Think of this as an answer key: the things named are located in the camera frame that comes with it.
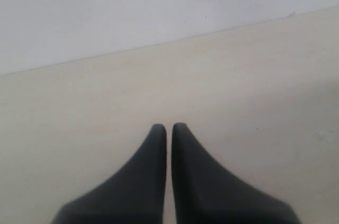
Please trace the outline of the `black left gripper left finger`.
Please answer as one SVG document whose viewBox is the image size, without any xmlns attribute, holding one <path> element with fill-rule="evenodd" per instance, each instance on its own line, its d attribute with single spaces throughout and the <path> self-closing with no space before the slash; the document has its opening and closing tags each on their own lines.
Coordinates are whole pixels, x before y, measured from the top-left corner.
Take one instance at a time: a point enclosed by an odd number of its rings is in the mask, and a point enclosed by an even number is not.
<svg viewBox="0 0 339 224">
<path fill-rule="evenodd" d="M 166 173 L 166 129 L 155 124 L 113 176 L 65 204 L 52 223 L 163 223 Z"/>
</svg>

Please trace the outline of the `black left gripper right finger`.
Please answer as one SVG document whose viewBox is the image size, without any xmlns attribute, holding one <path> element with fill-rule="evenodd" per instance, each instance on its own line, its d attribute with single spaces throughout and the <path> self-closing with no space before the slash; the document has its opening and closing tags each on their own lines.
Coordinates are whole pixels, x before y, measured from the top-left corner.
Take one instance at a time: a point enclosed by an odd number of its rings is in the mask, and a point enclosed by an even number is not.
<svg viewBox="0 0 339 224">
<path fill-rule="evenodd" d="M 185 123 L 173 126 L 171 170 L 177 223 L 300 223 L 287 203 L 220 165 Z"/>
</svg>

